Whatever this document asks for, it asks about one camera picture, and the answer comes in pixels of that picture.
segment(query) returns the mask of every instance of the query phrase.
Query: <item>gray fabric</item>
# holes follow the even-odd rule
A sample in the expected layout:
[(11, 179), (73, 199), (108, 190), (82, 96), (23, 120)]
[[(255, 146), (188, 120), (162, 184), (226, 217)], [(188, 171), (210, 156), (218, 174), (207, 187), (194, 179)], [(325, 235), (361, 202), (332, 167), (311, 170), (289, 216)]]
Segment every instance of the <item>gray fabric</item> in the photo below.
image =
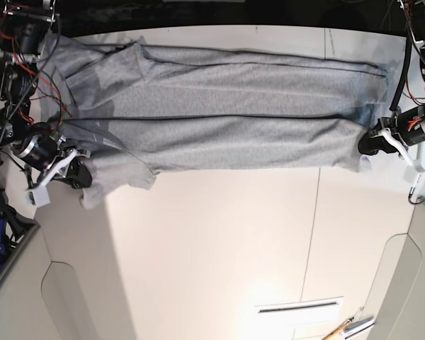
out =
[(92, 151), (86, 208), (126, 183), (150, 188), (162, 171), (358, 171), (357, 141), (387, 91), (369, 64), (138, 42), (105, 53), (62, 38), (52, 67), (73, 113), (63, 133)]

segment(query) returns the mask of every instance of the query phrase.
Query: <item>dark background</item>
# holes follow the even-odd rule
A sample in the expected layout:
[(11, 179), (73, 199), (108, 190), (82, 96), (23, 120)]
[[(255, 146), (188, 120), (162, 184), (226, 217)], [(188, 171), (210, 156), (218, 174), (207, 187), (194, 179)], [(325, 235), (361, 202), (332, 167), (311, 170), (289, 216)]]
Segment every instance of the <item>dark background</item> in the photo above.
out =
[[(0, 0), (0, 13), (3, 7)], [(71, 37), (194, 25), (299, 25), (404, 34), (397, 0), (57, 0), (57, 11), (63, 35)]]

